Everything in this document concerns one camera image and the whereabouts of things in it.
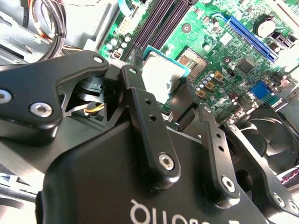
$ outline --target chip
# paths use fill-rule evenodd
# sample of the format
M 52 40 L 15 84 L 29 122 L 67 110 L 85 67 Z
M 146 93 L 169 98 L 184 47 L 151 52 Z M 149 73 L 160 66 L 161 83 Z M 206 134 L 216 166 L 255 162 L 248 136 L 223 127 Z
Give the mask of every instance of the chip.
M 233 39 L 233 36 L 226 32 L 222 38 L 220 38 L 220 42 L 223 43 L 223 45 L 227 45 L 231 40 Z
M 218 80 L 219 82 L 223 80 L 223 74 L 221 72 L 216 71 L 214 74 L 216 80 Z
M 208 17 L 207 15 L 202 19 L 205 23 L 210 21 L 210 17 Z
M 203 90 L 201 90 L 201 91 L 199 91 L 199 92 L 197 93 L 197 96 L 200 97 L 200 98 L 203 98 L 203 97 L 206 96 L 206 93 L 205 93 Z
M 237 68 L 244 74 L 248 74 L 254 69 L 254 66 L 248 60 L 244 59 L 237 65 Z
M 206 88 L 208 88 L 209 90 L 211 90 L 211 89 L 214 88 L 214 84 L 211 83 L 211 82 L 208 82 L 208 83 L 206 84 Z
M 114 51 L 113 57 L 119 59 L 121 57 L 121 53 L 118 51 Z

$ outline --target black cable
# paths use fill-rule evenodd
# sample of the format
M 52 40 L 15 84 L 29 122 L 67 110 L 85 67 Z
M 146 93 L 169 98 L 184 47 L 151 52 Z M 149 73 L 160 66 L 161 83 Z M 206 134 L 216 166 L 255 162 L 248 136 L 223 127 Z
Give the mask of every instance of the black cable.
M 23 27 L 28 28 L 29 24 L 29 9 L 24 8 L 24 14 L 23 14 Z
M 89 5 L 77 5 L 77 4 L 73 4 L 73 3 L 64 3 L 64 2 L 61 1 L 61 0 L 51 0 L 51 1 L 58 2 L 58 3 L 61 4 L 61 5 L 78 6 L 78 7 L 87 7 L 87 6 L 95 6 L 95 5 L 97 5 L 101 0 L 97 0 L 95 3 L 93 3 L 93 4 L 89 4 Z
M 65 36 L 66 36 L 66 15 L 64 6 L 52 2 L 51 0 L 42 0 L 42 3 L 46 6 L 48 12 L 51 14 L 51 19 L 53 20 L 55 35 L 52 39 L 52 43 L 48 52 L 46 52 L 39 61 L 47 60 L 58 56 L 64 46 Z M 37 17 L 34 12 L 34 5 L 36 0 L 32 0 L 32 15 L 35 23 L 38 23 Z

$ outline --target screw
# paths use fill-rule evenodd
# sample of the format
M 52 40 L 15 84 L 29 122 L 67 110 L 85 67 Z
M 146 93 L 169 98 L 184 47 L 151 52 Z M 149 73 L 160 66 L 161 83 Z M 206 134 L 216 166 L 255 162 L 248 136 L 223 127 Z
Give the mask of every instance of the screw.
M 274 193 L 274 199 L 280 205 L 280 207 L 285 207 L 285 202 L 278 194 Z
M 101 58 L 99 58 L 99 57 L 94 57 L 93 58 L 96 62 L 98 62 L 98 63 L 103 63 L 104 61 L 101 59 Z
M 137 71 L 133 68 L 129 68 L 130 72 L 134 73 L 134 74 L 137 74 Z
M 229 124 L 228 127 L 229 127 L 230 129 L 232 129 L 233 132 L 235 132 L 235 131 L 237 130 L 236 127 L 235 127 L 234 125 Z
M 52 107 L 49 104 L 37 102 L 30 106 L 30 112 L 34 115 L 46 118 L 52 114 Z
M 221 181 L 224 187 L 231 193 L 235 192 L 235 185 L 227 176 L 222 176 Z
M 206 110 L 208 113 L 212 112 L 211 109 L 208 108 L 207 106 L 204 106 L 204 108 L 205 108 L 205 110 Z
M 159 162 L 167 170 L 172 170 L 174 168 L 174 162 L 167 154 L 159 155 Z
M 6 90 L 0 90 L 0 104 L 6 104 L 11 101 L 13 96 Z
M 295 212 L 296 214 L 299 214 L 299 209 L 298 209 L 297 205 L 295 205 L 294 202 L 289 201 L 289 205 L 290 205 L 290 207 L 294 210 L 294 212 Z

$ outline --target yellow wire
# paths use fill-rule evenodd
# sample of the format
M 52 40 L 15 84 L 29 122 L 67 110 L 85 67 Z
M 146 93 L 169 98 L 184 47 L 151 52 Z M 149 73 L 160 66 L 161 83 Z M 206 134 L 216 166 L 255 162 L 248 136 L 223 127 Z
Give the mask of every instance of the yellow wire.
M 104 108 L 104 105 L 101 104 L 100 106 L 97 106 L 96 108 L 87 110 L 87 109 L 83 109 L 85 113 L 94 113 L 94 112 L 98 112 L 100 110 L 102 110 Z

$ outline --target motherboard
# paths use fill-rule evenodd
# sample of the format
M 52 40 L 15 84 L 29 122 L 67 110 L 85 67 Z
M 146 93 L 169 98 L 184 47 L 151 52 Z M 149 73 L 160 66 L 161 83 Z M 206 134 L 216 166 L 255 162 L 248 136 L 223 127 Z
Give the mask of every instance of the motherboard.
M 132 49 L 146 51 L 143 75 L 155 82 L 145 85 L 147 90 L 165 86 L 153 92 L 165 114 L 182 78 L 192 80 L 199 101 L 212 108 L 219 123 L 234 122 L 261 103 L 274 105 L 279 91 L 297 82 L 297 0 L 133 0 L 128 5 L 132 14 L 119 14 L 99 53 L 126 61 Z M 156 49 L 152 54 L 149 45 Z M 159 69 L 150 70 L 155 65 Z

